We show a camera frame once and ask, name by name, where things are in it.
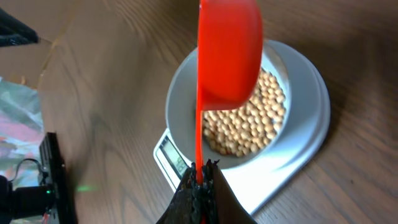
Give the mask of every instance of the white plastic bowl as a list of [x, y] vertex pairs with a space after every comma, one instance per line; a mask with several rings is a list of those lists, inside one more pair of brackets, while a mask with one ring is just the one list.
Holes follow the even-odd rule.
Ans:
[[[278, 140], [284, 131], [285, 124], [289, 119], [291, 106], [291, 91], [287, 69], [276, 51], [264, 42], [261, 67], [275, 75], [278, 83], [285, 94], [284, 106], [286, 108], [285, 118], [277, 136], [265, 148], [257, 153], [250, 153], [243, 157], [222, 156], [212, 151], [203, 138], [203, 158], [205, 160], [220, 160], [221, 169], [230, 169], [241, 166], [257, 156], [266, 156], [267, 150]], [[197, 50], [191, 52], [182, 62], [174, 74], [169, 87], [166, 100], [166, 123], [170, 129], [172, 139], [179, 151], [190, 161], [195, 161], [195, 102], [197, 89]]]

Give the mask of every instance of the bowl rim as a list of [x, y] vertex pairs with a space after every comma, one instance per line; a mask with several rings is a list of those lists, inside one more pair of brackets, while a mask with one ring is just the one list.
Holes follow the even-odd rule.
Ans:
[[[287, 71], [287, 67], [285, 65], [285, 62], [282, 60], [282, 58], [280, 57], [280, 55], [267, 43], [267, 40], [263, 42], [263, 47], [262, 47], [262, 60], [265, 57], [267, 57], [268, 61], [270, 61], [270, 63], [272, 64], [272, 66], [274, 66], [274, 68], [277, 70], [277, 75], [273, 74], [275, 77], [277, 77], [278, 82], [280, 83], [280, 79], [284, 79], [283, 80], [283, 85], [285, 86], [285, 89], [288, 90], [288, 92], [286, 93], [284, 91], [284, 95], [286, 100], [289, 99], [289, 107], [286, 107], [286, 114], [285, 114], [285, 118], [284, 121], [282, 123], [282, 127], [281, 129], [277, 132], [276, 137], [270, 142], [269, 145], [267, 145], [266, 147], [263, 147], [262, 149], [260, 149], [258, 152], [255, 153], [251, 153], [249, 155], [243, 156], [243, 157], [236, 157], [236, 156], [230, 156], [230, 155], [221, 155], [221, 157], [228, 157], [229, 159], [234, 159], [234, 160], [240, 160], [241, 162], [239, 162], [238, 164], [233, 164], [231, 166], [220, 166], [221, 169], [236, 169], [238, 167], [241, 166], [245, 166], [246, 164], [248, 164], [250, 161], [257, 159], [260, 156], [266, 156], [266, 152], [269, 152], [272, 149], [272, 146], [278, 141], [280, 135], [283, 133], [286, 124], [289, 120], [289, 115], [290, 115], [290, 110], [291, 110], [291, 104], [292, 104], [292, 92], [291, 92], [291, 84], [290, 84], [290, 80], [289, 80], [289, 74]], [[178, 78], [178, 75], [181, 73], [181, 71], [187, 66], [187, 63], [190, 62], [194, 57], [195, 54], [197, 54], [197, 48], [195, 48], [194, 50], [192, 50], [188, 56], [184, 59], [184, 61], [180, 64], [180, 66], [178, 67], [178, 69], [175, 71], [172, 81], [170, 82], [170, 86], [167, 92], [167, 97], [166, 97], [166, 105], [165, 105], [165, 118], [166, 118], [166, 124], [167, 127], [169, 128], [169, 102], [170, 102], [170, 96], [171, 96], [171, 92], [175, 86], [175, 82]], [[180, 151], [181, 155], [185, 158], [187, 158], [189, 161], [194, 162], [195, 160], [192, 160], [192, 158], [187, 157], [187, 155], [185, 155], [183, 153], [183, 151], [181, 151], [181, 149], [178, 148], [175, 139], [173, 137], [173, 133], [172, 130], [169, 128], [170, 130], [170, 135], [175, 143], [176, 148]], [[205, 140], [205, 138], [202, 139], [204, 144], [208, 144]]]

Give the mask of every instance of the pile of soybeans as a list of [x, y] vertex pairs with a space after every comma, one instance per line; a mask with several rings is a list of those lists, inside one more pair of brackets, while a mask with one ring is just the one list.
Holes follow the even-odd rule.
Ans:
[[285, 95], [277, 79], [261, 69], [252, 97], [238, 109], [205, 111], [203, 135], [221, 155], [242, 157], [265, 148], [282, 127]]

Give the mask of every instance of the green light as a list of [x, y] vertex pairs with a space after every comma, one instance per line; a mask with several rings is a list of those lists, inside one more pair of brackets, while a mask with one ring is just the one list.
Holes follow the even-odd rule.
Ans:
[[87, 191], [93, 191], [93, 190], [96, 190], [96, 187], [93, 187], [90, 185], [79, 186], [76, 189], [77, 192], [87, 192]]

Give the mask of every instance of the scale platform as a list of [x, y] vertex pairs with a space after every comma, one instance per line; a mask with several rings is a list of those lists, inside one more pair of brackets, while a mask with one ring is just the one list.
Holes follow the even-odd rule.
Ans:
[[[222, 170], [235, 196], [249, 213], [260, 209], [318, 151], [330, 123], [328, 90], [314, 65], [293, 48], [268, 43], [287, 68], [292, 104], [289, 120], [275, 144], [242, 166]], [[154, 149], [154, 158], [173, 191], [192, 162], [175, 146], [166, 129]]]

